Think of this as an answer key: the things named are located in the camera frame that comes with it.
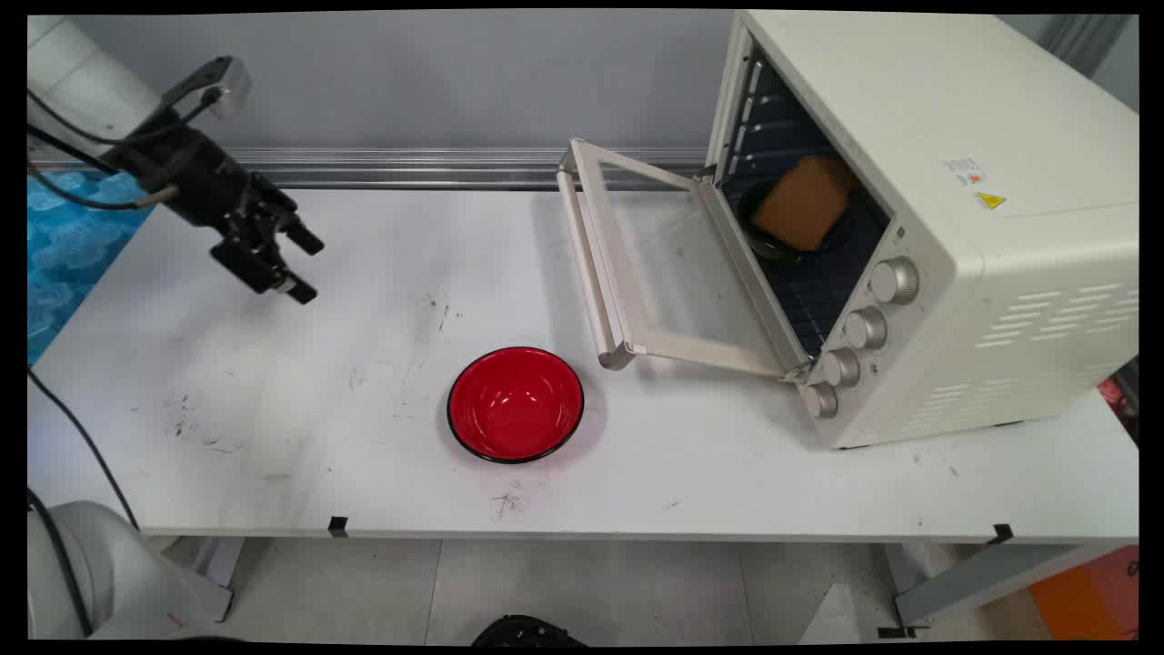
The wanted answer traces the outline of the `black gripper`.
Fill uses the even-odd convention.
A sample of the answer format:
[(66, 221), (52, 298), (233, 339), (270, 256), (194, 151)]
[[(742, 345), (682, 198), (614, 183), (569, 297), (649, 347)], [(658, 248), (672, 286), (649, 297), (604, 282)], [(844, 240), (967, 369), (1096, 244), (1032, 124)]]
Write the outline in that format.
[(158, 138), (114, 145), (114, 166), (146, 192), (177, 188), (166, 207), (193, 227), (219, 233), (223, 238), (210, 249), (211, 258), (254, 293), (274, 290), (299, 304), (315, 299), (315, 287), (282, 258), (277, 236), (286, 235), (308, 256), (320, 252), (324, 241), (304, 223), (294, 199), (201, 130), (179, 126)]

